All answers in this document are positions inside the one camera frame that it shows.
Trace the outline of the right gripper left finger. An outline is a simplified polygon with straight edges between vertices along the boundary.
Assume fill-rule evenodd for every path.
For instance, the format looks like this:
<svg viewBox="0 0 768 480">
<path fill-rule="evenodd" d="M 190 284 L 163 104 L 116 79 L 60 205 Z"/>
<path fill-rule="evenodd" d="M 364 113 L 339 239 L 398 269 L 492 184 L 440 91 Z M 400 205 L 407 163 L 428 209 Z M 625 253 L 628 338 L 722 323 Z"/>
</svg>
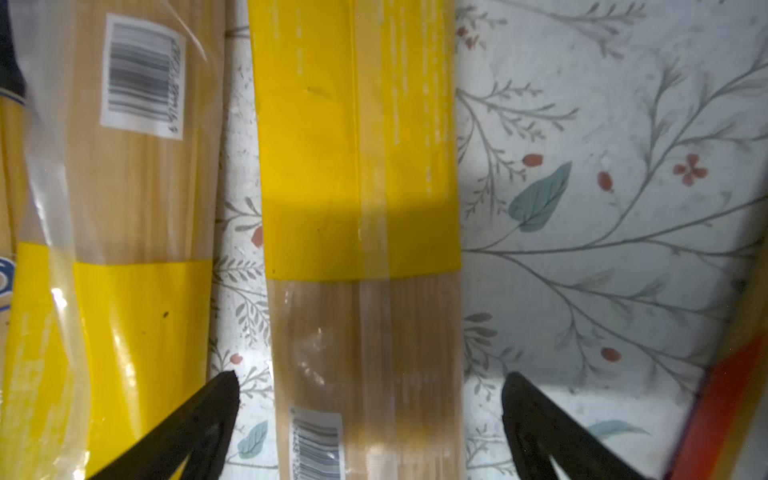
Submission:
<svg viewBox="0 0 768 480">
<path fill-rule="evenodd" d="M 95 479 L 217 479 L 240 405 L 233 371 L 206 383 Z"/>
</svg>

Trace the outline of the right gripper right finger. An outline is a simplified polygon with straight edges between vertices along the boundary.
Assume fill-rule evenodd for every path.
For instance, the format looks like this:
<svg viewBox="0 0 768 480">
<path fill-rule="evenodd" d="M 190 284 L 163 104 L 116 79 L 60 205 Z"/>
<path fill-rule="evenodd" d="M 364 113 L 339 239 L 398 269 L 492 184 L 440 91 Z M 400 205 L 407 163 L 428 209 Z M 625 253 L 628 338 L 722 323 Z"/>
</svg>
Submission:
<svg viewBox="0 0 768 480">
<path fill-rule="evenodd" d="M 556 479 L 558 465 L 571 479 L 640 479 L 564 410 L 519 372 L 506 376 L 502 421 L 521 479 Z"/>
</svg>

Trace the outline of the yellow barcode spaghetti bag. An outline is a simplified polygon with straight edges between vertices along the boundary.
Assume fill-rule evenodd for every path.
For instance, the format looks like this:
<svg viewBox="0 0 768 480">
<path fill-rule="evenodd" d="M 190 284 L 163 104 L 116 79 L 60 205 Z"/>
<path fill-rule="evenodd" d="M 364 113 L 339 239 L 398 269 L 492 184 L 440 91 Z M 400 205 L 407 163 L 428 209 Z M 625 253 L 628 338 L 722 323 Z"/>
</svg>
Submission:
<svg viewBox="0 0 768 480">
<path fill-rule="evenodd" d="M 461 479 L 454 5 L 248 14 L 279 475 Z"/>
</svg>

